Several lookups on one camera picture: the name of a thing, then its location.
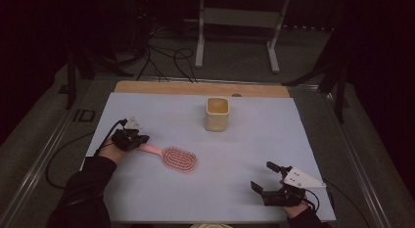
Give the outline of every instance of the robotic hand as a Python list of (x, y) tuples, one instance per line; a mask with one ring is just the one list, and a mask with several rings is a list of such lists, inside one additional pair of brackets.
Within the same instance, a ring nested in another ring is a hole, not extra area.
[(283, 176), (283, 186), (278, 191), (263, 191), (263, 188), (251, 181), (251, 188), (261, 195), (266, 206), (296, 206), (302, 201), (309, 203), (315, 210), (312, 202), (305, 196), (305, 188), (325, 188), (326, 185), (321, 181), (309, 176), (294, 167), (282, 167), (268, 161), (266, 166)]
[(124, 119), (120, 124), (122, 125), (122, 129), (117, 129), (111, 140), (123, 151), (131, 151), (149, 141), (149, 136), (138, 134), (140, 132), (138, 129), (141, 128), (141, 124), (135, 118), (132, 117), (130, 120)]

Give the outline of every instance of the wooden board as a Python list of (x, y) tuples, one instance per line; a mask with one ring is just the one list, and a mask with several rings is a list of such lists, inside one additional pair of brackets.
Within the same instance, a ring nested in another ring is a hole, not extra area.
[(243, 97), (290, 98), (286, 87), (277, 85), (120, 81), (116, 93), (192, 94)]

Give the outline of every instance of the cable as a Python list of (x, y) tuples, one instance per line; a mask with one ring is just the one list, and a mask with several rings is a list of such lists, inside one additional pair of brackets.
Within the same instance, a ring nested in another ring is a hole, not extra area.
[(140, 62), (143, 58), (144, 58), (144, 55), (134, 54), (134, 57), (132, 57), (131, 59), (116, 62), (116, 63), (113, 63), (113, 65), (118, 67), (118, 68), (125, 68), (127, 66), (132, 66), (135, 63)]
[(161, 77), (164, 77), (164, 79), (168, 82), (168, 78), (165, 77), (165, 75), (157, 68), (156, 64), (152, 60), (149, 61), (153, 65), (153, 68), (155, 69), (154, 72), (159, 77), (159, 81), (161, 81)]
[(52, 157), (51, 157), (51, 159), (49, 160), (49, 162), (48, 162), (48, 164), (46, 165), (46, 169), (45, 169), (45, 178), (46, 178), (46, 181), (51, 185), (51, 186), (53, 186), (53, 187), (55, 187), (55, 188), (58, 188), (58, 189), (65, 189), (65, 187), (63, 187), (63, 186), (59, 186), (59, 185), (56, 185), (55, 183), (53, 183), (52, 182), (52, 180), (50, 179), (50, 177), (49, 177), (49, 168), (50, 168), (50, 165), (52, 164), (52, 160), (55, 158), (55, 156), (61, 151), (61, 150), (63, 150), (65, 147), (67, 147), (68, 145), (70, 145), (70, 144), (72, 144), (72, 143), (74, 143), (74, 142), (76, 142), (76, 141), (79, 141), (80, 139), (82, 139), (82, 138), (85, 138), (85, 137), (87, 137), (87, 136), (89, 136), (89, 135), (92, 135), (92, 134), (94, 134), (94, 132), (89, 132), (89, 133), (86, 133), (86, 134), (84, 134), (84, 135), (82, 135), (82, 136), (80, 136), (80, 137), (77, 137), (77, 138), (75, 138), (75, 139), (73, 139), (73, 140), (71, 140), (71, 141), (69, 141), (69, 142), (67, 142), (67, 143), (65, 143), (62, 147), (60, 147), (60, 148), (58, 148), (57, 150), (56, 150), (56, 152), (52, 155)]
[(149, 52), (149, 56), (146, 59), (146, 64), (141, 68), (140, 72), (138, 73), (137, 78), (135, 79), (136, 81), (138, 81), (140, 79), (141, 75), (143, 75), (144, 70), (146, 69), (147, 65), (149, 64), (149, 61), (150, 61), (150, 51), (148, 51), (148, 49), (146, 49), (146, 52)]
[(317, 212), (318, 211), (318, 208), (320, 208), (320, 200), (318, 200), (318, 197), (312, 192), (312, 191), (310, 191), (310, 190), (306, 190), (305, 189), (305, 191), (306, 192), (309, 192), (310, 194), (312, 194), (314, 197), (315, 197), (315, 199), (317, 200), (317, 208), (315, 208), (315, 206), (314, 206), (314, 204), (313, 203), (311, 203), (310, 201), (307, 201), (309, 204), (311, 203), (312, 204), (312, 206), (313, 206), (313, 210), (315, 211), (315, 212)]
[(121, 124), (122, 126), (124, 126), (125, 123), (127, 123), (127, 120), (126, 119), (121, 119), (121, 120), (117, 121), (113, 125), (113, 127), (110, 129), (110, 131), (108, 132), (107, 136), (104, 138), (103, 142), (101, 143), (100, 147), (95, 151), (94, 157), (98, 156), (98, 153), (100, 153), (100, 150), (104, 148), (105, 142), (110, 138), (110, 136), (113, 133), (113, 131), (116, 128), (116, 126), (119, 125), (119, 124)]
[(329, 180), (327, 180), (327, 179), (325, 179), (325, 178), (323, 178), (323, 181), (325, 181), (327, 184), (330, 184), (332, 187), (334, 187), (337, 191), (339, 191), (346, 199), (348, 199), (348, 201), (354, 206), (354, 208), (356, 208), (356, 210), (360, 213), (360, 215), (362, 216), (362, 218), (363, 218), (363, 220), (364, 220), (364, 222), (366, 223), (366, 226), (368, 227), (368, 228), (370, 228), (370, 225), (369, 225), (369, 221), (366, 219), (366, 217), (364, 216), (364, 214), (363, 214), (363, 212), (360, 210), (360, 208), (357, 206), (357, 204), (355, 204), (354, 202), (353, 202), (353, 200), (348, 196), (348, 195), (346, 195), (346, 193), (344, 193), (341, 189), (339, 189), (335, 184), (333, 184), (332, 182), (330, 182)]
[(309, 205), (311, 205), (311, 209), (314, 211), (314, 212), (317, 212), (317, 209), (315, 208), (315, 205), (314, 205), (314, 203), (313, 202), (311, 202), (311, 201), (309, 201), (308, 199), (306, 199), (306, 198), (302, 198), (302, 200), (304, 201), (304, 202), (306, 202), (306, 203), (308, 203)]
[[(193, 71), (192, 65), (190, 64), (190, 61), (189, 61), (189, 58), (191, 58), (194, 54), (192, 49), (190, 49), (190, 48), (180, 48), (178, 50), (173, 50), (173, 49), (157, 47), (157, 46), (153, 46), (153, 45), (149, 45), (149, 48), (156, 51), (156, 52), (158, 52), (158, 53), (160, 53), (160, 54), (162, 54), (162, 55), (165, 55), (167, 57), (172, 58), (173, 61), (174, 61), (175, 66), (179, 70), (179, 72), (182, 73), (187, 79), (189, 79), (190, 82), (193, 83), (194, 81), (192, 80), (192, 78), (189, 75), (187, 75), (177, 64), (177, 60), (186, 60), (188, 65), (189, 65), (189, 68), (191, 70), (193, 79), (195, 80), (196, 83), (198, 83), (198, 80), (196, 79), (196, 76), (195, 76), (195, 73)], [(171, 55), (163, 52), (162, 50), (170, 51), (170, 52), (173, 52), (174, 54), (171, 56)], [(182, 51), (190, 51), (190, 55), (185, 55), (185, 54), (182, 53)]]
[(110, 145), (113, 145), (113, 144), (114, 144), (114, 142), (109, 143), (109, 144), (107, 144), (107, 145), (103, 146), (101, 149), (106, 148), (106, 147), (108, 147), (108, 146), (110, 146)]
[(330, 204), (332, 205), (332, 208), (335, 209), (336, 205), (335, 205), (335, 199), (333, 197), (333, 193), (332, 193), (332, 191), (330, 190), (329, 187), (326, 187), (326, 191), (327, 191), (327, 194), (329, 196)]

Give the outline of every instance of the paper cup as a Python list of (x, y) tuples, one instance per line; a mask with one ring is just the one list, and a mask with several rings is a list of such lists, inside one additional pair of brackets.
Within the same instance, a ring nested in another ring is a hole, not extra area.
[(229, 122), (229, 102), (225, 98), (207, 98), (205, 129), (225, 131)]

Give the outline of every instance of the sleeve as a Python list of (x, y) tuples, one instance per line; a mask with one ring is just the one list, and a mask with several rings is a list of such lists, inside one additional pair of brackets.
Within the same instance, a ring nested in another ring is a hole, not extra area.
[(115, 169), (107, 158), (86, 158), (83, 169), (69, 179), (47, 227), (111, 227), (103, 195)]
[(294, 218), (287, 218), (290, 228), (325, 228), (330, 227), (322, 223), (311, 207)]

